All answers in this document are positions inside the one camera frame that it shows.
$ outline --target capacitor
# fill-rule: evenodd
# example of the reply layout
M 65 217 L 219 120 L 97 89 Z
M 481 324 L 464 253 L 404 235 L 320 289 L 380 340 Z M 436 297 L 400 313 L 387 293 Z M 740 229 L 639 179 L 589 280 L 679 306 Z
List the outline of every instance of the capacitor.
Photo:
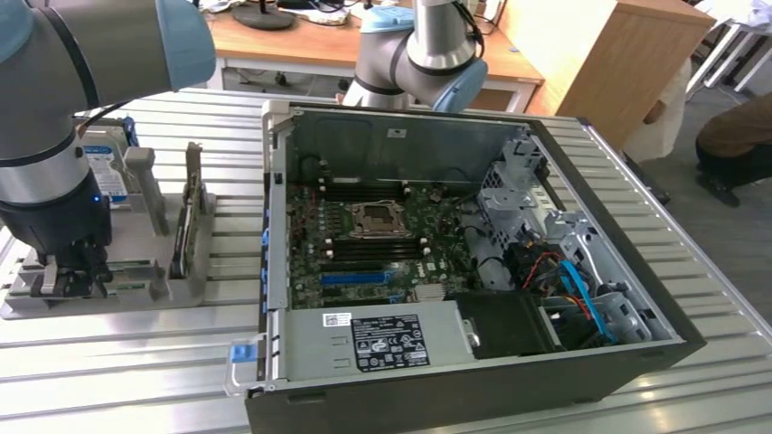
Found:
M 443 202 L 443 191 L 439 188 L 432 190 L 432 193 L 429 194 L 429 201 L 433 203 Z
M 332 177 L 332 171 L 329 170 L 329 163 L 327 160 L 320 160 L 319 171 L 321 172 L 324 179 L 329 179 Z
M 440 233 L 448 233 L 449 229 L 452 228 L 452 222 L 448 219 L 443 219 L 439 221 L 437 228 Z

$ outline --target barcode sticker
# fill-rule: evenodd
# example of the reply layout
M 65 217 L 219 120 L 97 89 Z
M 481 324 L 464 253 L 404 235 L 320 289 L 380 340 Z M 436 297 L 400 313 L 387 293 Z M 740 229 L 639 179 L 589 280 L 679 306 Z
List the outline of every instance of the barcode sticker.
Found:
M 96 183 L 101 194 L 109 196 L 113 202 L 125 200 L 129 192 L 123 182 L 120 172 L 113 168 L 116 157 L 109 146 L 84 146 L 88 164 L 95 172 Z

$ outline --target blue cable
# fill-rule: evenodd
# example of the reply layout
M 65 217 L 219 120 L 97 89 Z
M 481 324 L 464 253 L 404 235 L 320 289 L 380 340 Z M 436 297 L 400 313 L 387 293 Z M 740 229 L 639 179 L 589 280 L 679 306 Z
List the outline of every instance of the blue cable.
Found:
M 567 276 L 560 276 L 560 281 L 563 282 L 563 286 L 568 289 L 568 292 L 573 295 L 575 287 L 571 286 L 571 280 L 568 280 Z
M 588 289 L 584 286 L 584 282 L 581 281 L 581 277 L 579 277 L 579 271 L 576 271 L 575 264 L 572 264 L 571 261 L 568 261 L 568 260 L 561 260 L 560 265 L 563 265 L 563 268 L 565 269 L 565 271 L 568 271 L 568 275 L 571 276 L 571 279 L 575 281 L 576 288 L 579 289 L 579 292 L 581 293 L 581 297 L 584 298 L 585 305 L 588 305 L 588 310 L 589 310 L 589 313 L 592 314 L 592 318 L 595 319 L 595 324 L 597 324 L 597 326 L 599 326 L 599 330 L 601 331 L 603 335 L 605 337 L 608 337 L 609 341 L 612 341 L 612 344 L 616 344 L 616 342 L 617 342 L 616 336 L 613 335 L 612 331 L 605 326 L 605 322 L 603 321 L 603 316 L 601 316 L 601 314 L 599 314 L 599 311 L 595 308 L 595 305 L 592 304 L 592 299 L 589 298 Z M 571 292 L 573 294 L 573 288 L 571 286 L 568 286 L 568 292 Z

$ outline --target power supply label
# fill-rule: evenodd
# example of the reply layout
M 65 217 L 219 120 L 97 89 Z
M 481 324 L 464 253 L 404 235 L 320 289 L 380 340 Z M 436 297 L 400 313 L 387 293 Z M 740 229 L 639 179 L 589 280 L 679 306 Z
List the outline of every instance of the power supply label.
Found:
M 357 368 L 364 373 L 428 366 L 424 331 L 417 315 L 351 320 Z

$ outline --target cpu socket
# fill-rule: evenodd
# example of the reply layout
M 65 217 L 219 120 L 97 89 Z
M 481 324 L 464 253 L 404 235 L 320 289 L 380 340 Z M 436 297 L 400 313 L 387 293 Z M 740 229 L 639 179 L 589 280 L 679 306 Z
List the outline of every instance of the cpu socket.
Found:
M 404 208 L 395 201 L 357 203 L 348 208 L 353 217 L 355 238 L 405 238 L 411 236 L 405 228 Z

